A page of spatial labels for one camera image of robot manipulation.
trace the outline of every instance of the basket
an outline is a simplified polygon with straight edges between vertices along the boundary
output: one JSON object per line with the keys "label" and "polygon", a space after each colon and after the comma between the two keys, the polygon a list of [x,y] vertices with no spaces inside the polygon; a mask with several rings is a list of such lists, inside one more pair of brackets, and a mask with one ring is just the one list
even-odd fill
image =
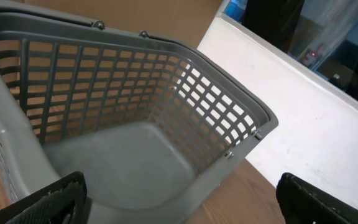
{"label": "basket", "polygon": [[13,202],[79,170],[90,223],[181,223],[277,125],[185,44],[0,2],[0,171]]}

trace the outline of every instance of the glass window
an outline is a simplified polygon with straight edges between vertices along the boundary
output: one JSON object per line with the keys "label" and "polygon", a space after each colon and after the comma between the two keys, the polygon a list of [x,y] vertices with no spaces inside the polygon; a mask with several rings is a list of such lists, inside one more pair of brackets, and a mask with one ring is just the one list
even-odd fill
{"label": "glass window", "polygon": [[358,0],[231,0],[225,13],[358,100]]}

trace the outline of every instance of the laundry basket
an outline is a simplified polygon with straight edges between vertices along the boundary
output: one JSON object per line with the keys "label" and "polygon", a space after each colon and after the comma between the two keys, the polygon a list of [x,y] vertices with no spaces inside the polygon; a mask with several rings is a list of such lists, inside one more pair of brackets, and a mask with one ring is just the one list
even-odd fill
{"label": "laundry basket", "polygon": [[13,202],[81,171],[90,223],[181,223],[277,125],[185,44],[0,2],[0,171]]}

